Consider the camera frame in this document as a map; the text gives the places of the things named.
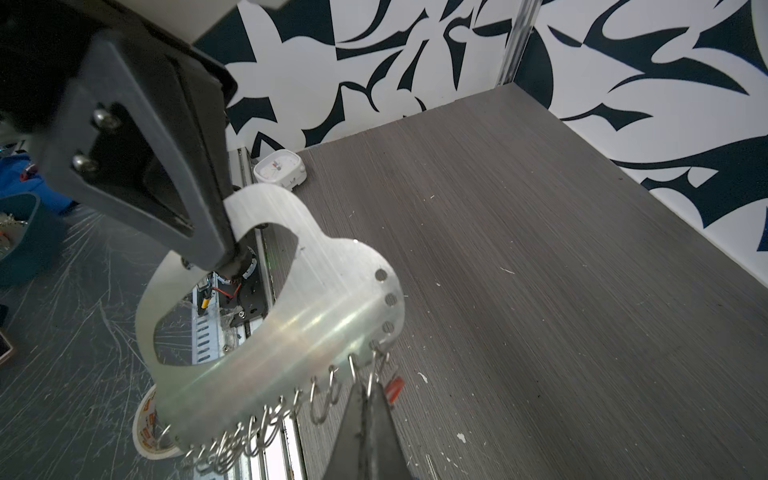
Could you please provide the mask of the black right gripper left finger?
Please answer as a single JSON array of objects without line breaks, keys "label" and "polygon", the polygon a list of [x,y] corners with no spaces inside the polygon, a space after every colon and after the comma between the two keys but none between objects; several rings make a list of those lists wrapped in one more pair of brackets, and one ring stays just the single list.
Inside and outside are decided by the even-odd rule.
[{"label": "black right gripper left finger", "polygon": [[323,476],[324,480],[366,478],[365,406],[366,396],[363,386],[355,383],[348,396],[335,444]]}]

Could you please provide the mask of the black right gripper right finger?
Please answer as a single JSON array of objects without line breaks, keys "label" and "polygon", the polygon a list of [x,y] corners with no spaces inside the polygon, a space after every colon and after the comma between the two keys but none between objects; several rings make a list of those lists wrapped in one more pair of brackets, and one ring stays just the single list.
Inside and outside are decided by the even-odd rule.
[{"label": "black right gripper right finger", "polygon": [[413,478],[384,395],[371,395],[367,406],[367,478]]}]

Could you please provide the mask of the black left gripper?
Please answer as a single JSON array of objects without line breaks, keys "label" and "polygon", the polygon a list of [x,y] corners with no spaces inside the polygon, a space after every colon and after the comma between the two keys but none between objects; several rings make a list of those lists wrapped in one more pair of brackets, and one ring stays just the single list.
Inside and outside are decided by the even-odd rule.
[{"label": "black left gripper", "polygon": [[1,119],[21,134],[50,122],[31,148],[45,180],[206,270],[236,252],[224,208],[236,88],[116,1],[1,3]]}]

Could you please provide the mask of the red key tag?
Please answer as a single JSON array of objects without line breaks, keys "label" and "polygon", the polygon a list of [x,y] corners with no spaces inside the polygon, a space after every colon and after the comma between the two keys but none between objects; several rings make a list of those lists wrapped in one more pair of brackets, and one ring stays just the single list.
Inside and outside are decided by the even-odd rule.
[{"label": "red key tag", "polygon": [[387,402],[393,405],[405,386],[405,381],[400,376],[395,376],[384,387]]}]

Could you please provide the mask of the silver metal key holder plate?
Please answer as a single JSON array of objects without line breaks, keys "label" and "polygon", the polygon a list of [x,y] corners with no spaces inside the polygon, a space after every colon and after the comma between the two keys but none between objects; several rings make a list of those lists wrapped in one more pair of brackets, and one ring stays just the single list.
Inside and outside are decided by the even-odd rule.
[{"label": "silver metal key holder plate", "polygon": [[[348,359],[367,365],[373,351],[388,350],[405,320],[403,290],[393,267],[376,250],[352,239],[326,236],[308,208],[288,190],[254,184],[230,196],[225,207],[232,229],[242,237],[254,227],[272,223],[297,238],[294,259],[285,283],[259,328],[261,372],[287,381],[291,393],[309,397],[330,384],[330,371],[347,380]],[[148,283],[136,311],[136,336],[144,362],[156,386],[156,410],[168,438],[181,450],[203,445],[191,437],[193,426],[213,417],[202,414],[202,395],[193,391],[198,366],[167,365],[154,348],[157,324],[203,279],[203,270],[185,268],[169,253]]]}]

